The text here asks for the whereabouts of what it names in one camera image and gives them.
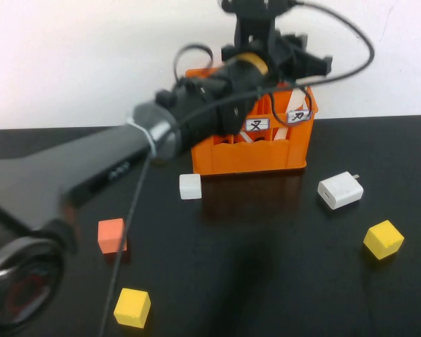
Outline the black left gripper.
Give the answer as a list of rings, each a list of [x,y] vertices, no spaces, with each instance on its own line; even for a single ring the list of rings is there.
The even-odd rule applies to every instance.
[[[221,48],[222,61],[253,53],[287,79],[326,77],[332,70],[332,56],[308,53],[307,34],[281,34],[276,29],[276,19],[294,5],[294,1],[220,1],[225,13],[236,16],[234,43]]]

